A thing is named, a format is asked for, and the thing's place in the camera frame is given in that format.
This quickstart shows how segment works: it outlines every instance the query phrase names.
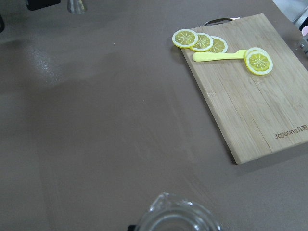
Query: countertop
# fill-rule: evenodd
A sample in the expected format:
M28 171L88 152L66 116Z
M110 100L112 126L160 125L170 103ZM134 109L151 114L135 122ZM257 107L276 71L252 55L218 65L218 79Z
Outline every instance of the countertop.
M298 59L300 31L271 0L0 2L0 230L126 231L161 192L225 231L308 229L308 144L236 165L178 29L264 13Z

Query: toy lemon slice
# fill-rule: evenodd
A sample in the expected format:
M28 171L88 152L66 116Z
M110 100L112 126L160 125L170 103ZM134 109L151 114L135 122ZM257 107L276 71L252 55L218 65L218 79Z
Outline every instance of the toy lemon slice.
M198 41L195 45L190 47L192 51L200 52L200 51L208 51L213 46L213 39L206 33L197 33Z
M273 69L273 61L269 54L262 51L252 51L245 57L249 71L256 75L266 75Z
M213 46L211 47L209 52L213 52L213 53L226 53L227 52L228 45L224 39L217 37L217 36L212 36L212 39L213 39Z
M197 52L192 55L195 62L222 60L222 59L244 59L247 50L238 50L236 53L212 53Z
M178 30L172 36L173 44L180 48L190 48L195 45L197 41L197 33L189 29Z

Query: bamboo cutting board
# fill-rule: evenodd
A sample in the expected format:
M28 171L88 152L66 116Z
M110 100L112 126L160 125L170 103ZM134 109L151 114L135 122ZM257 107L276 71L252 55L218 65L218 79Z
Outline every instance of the bamboo cutting board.
M192 30L225 39L227 53L260 47L273 60L257 76L243 59L197 63L182 49L237 164L308 141L308 72L265 15Z

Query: metal handle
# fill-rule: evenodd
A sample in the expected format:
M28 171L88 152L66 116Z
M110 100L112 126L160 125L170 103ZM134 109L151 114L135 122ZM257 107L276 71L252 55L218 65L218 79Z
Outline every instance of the metal handle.
M222 24L222 23L225 23L226 21L233 21L235 19L239 19L239 17L238 18L218 18L218 19L214 19L214 20L206 22L204 26Z
M4 28L5 28L4 21L0 14L0 33L4 30Z

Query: black object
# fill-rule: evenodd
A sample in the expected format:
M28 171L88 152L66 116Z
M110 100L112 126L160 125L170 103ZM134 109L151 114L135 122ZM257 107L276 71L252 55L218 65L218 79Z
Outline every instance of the black object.
M1 17L1 14L0 14L0 33L4 30L4 27L5 27L4 21L3 21L2 17Z
M232 18L218 18L218 19L214 19L214 20L211 20L211 21L208 21L204 24L204 26L206 25L218 25L218 24L223 24L225 23L226 21L233 21L234 19Z
M31 11L35 11L44 7L59 4L61 0L26 0L27 8Z
M135 227L136 227L135 225L130 225L127 231L134 231Z
M300 25L299 30L302 31L305 26L308 25L308 17L304 20L303 24Z

